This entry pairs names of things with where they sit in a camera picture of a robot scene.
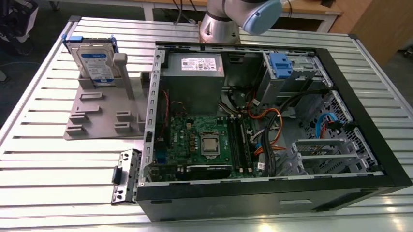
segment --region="blue drive bay latch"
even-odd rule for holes
[[[288,79],[292,76],[293,66],[286,54],[270,53],[270,64],[278,79]]]

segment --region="power supply label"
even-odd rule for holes
[[[214,58],[182,58],[183,71],[217,71]]]
[[[82,59],[91,79],[98,83],[114,81],[111,67],[107,65],[109,57],[106,54],[82,54]]]

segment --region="metal table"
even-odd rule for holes
[[[130,76],[151,70],[154,41],[198,41],[190,24],[82,18],[63,33],[115,35]],[[413,111],[359,40],[345,34],[272,30],[244,44],[328,48],[396,156],[413,178]],[[405,231],[413,227],[413,188],[333,212],[151,223],[139,206],[110,205],[119,152],[139,140],[66,141],[79,71],[58,39],[0,131],[0,230],[85,227],[103,231]]]

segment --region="floor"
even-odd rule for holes
[[[0,82],[0,127],[14,110],[40,63],[73,15],[145,20],[142,8],[60,3],[60,10],[52,11],[48,2],[38,1],[38,3],[40,8],[35,27],[31,31],[35,44],[32,53],[22,57],[12,56],[0,50],[0,69],[8,76],[8,79]],[[202,20],[203,17],[203,14],[197,14],[194,11],[186,12],[186,15],[195,20]],[[154,17],[157,21],[174,21],[178,12],[155,9]],[[404,58],[401,54],[396,54],[384,70],[408,102],[413,105],[413,60]]]

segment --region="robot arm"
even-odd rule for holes
[[[238,26],[252,35],[265,33],[282,14],[281,0],[210,0],[201,26],[206,43],[234,44]]]
[[[28,55],[34,46],[27,42],[39,6],[34,0],[0,0],[0,49]]]

